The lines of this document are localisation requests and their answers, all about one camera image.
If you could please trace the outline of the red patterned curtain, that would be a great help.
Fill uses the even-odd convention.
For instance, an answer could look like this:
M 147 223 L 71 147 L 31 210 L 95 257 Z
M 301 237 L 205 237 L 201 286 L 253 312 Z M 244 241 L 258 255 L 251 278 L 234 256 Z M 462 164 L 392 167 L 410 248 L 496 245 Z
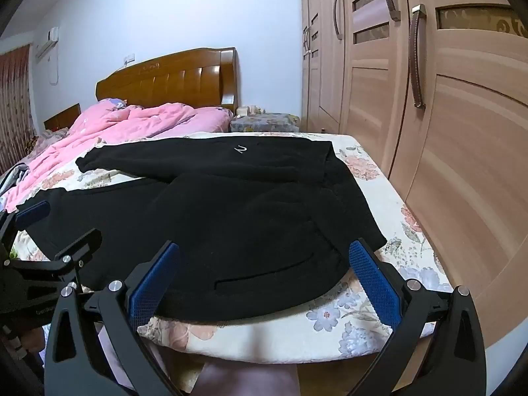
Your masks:
M 29 49 L 15 48 L 1 54 L 0 66 L 0 165 L 1 173 L 28 154 L 35 137 L 30 111 Z

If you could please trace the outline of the black pants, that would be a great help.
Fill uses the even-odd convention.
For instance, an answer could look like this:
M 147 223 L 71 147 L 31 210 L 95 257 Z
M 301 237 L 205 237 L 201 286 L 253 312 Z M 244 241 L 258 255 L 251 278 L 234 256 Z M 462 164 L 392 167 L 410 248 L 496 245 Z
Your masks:
M 48 257 L 90 229 L 102 243 L 82 269 L 101 290 L 126 278 L 166 241 L 180 249 L 157 313 L 225 322 L 316 299 L 347 273 L 357 240 L 382 248 L 380 231 L 347 165 L 328 141 L 290 137 L 165 139 L 92 149 L 76 162 L 126 181 L 47 189 L 49 215 L 29 227 Z

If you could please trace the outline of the small wooden headboard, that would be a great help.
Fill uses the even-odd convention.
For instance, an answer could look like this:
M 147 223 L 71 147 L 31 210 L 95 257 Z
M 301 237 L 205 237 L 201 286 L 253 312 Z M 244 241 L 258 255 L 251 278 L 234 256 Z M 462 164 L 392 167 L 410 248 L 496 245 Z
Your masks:
M 44 122 L 44 127 L 48 131 L 58 131 L 63 128 L 70 128 L 80 114 L 81 107 L 80 104 L 77 103 L 47 119 Z

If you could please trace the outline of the pink quilt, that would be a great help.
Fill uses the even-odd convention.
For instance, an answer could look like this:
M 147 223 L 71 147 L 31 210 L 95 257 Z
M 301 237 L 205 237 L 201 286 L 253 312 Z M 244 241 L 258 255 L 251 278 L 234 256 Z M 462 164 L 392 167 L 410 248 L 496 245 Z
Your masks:
M 52 172 L 98 144 L 118 145 L 142 139 L 178 137 L 197 131 L 226 132 L 233 113 L 221 106 L 194 108 L 182 103 L 125 106 L 122 100 L 99 101 L 77 117 L 66 136 L 29 161 L 29 169 L 14 187 L 1 195 L 1 208 L 14 211 Z

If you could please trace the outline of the floral bed sheet mattress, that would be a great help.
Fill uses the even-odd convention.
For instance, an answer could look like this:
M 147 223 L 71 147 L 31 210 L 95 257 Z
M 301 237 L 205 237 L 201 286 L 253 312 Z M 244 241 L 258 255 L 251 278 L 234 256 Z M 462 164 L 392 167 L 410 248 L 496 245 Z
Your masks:
M 378 252 L 381 258 L 428 289 L 451 290 L 421 227 L 363 146 L 348 135 L 305 133 L 303 138 L 331 142 L 349 168 L 387 238 Z M 47 168 L 39 179 L 27 175 L 2 195 L 2 208 L 14 211 L 43 189 L 92 189 L 129 181 L 129 176 L 116 170 L 82 173 L 75 161 L 91 146 L 102 147 L 105 142 L 95 138 L 72 152 L 64 141 L 46 148 L 30 166 L 37 168 L 61 153 L 59 164 Z M 348 273 L 320 298 L 275 315 L 225 324 L 187 324 L 154 317 L 139 332 L 157 345 L 181 352 L 252 363 L 301 364 L 371 354 L 382 348 L 391 330 L 381 324 L 361 284 Z

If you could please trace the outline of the wooden wardrobe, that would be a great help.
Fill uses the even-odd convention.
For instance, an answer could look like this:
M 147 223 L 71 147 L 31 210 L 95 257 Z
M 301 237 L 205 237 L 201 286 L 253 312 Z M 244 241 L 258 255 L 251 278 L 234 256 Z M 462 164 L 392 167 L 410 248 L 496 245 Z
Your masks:
M 354 137 L 471 290 L 527 316 L 527 0 L 302 0 L 302 126 Z

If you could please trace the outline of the white air conditioner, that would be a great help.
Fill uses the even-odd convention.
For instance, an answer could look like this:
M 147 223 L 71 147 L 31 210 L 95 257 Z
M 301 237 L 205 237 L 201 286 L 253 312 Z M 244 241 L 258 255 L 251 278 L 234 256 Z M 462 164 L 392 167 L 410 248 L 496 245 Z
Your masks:
M 53 27 L 46 31 L 35 43 L 34 52 L 35 58 L 42 58 L 48 50 L 53 48 L 59 41 L 59 28 Z

